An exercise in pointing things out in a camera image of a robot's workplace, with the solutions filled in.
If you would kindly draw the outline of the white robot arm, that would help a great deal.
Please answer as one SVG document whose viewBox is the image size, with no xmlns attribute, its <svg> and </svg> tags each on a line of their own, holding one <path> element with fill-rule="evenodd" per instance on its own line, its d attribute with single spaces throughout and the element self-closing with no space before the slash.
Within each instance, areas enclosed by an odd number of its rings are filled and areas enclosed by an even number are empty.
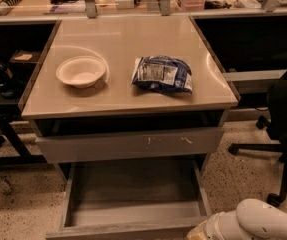
<svg viewBox="0 0 287 240">
<path fill-rule="evenodd" d="M 287 240 L 287 213 L 257 199 L 241 201 L 235 210 L 212 215 L 206 240 Z"/>
</svg>

